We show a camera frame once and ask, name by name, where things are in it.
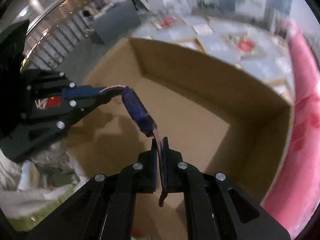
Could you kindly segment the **pink red floral blanket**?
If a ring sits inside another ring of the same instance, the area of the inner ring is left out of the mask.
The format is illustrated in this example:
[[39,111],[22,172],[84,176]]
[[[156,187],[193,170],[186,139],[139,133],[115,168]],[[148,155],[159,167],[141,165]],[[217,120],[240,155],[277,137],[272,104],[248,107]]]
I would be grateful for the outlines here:
[[319,206],[319,70],[302,30],[293,21],[285,31],[291,56],[295,103],[291,141],[265,210],[295,239]]

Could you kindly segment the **brown cardboard box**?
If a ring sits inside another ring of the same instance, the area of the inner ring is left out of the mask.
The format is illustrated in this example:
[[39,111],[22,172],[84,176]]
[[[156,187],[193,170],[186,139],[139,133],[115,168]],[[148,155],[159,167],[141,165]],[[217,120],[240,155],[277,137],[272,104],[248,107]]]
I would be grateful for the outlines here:
[[[169,147],[201,172],[224,173],[260,204],[286,154],[291,106],[270,87],[233,65],[172,43],[124,38],[100,59],[84,85],[127,85],[155,120]],[[100,106],[64,141],[88,177],[118,173],[151,146],[121,97]],[[187,239],[183,195],[159,207],[139,194],[133,226],[155,239]]]

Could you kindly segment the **fruit pattern table cover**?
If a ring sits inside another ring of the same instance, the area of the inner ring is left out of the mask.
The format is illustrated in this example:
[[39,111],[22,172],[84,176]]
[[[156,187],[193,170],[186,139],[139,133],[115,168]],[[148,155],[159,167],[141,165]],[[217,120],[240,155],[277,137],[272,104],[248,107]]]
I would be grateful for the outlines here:
[[152,17],[131,36],[206,53],[248,72],[288,102],[295,100],[287,43],[251,24],[197,15]]

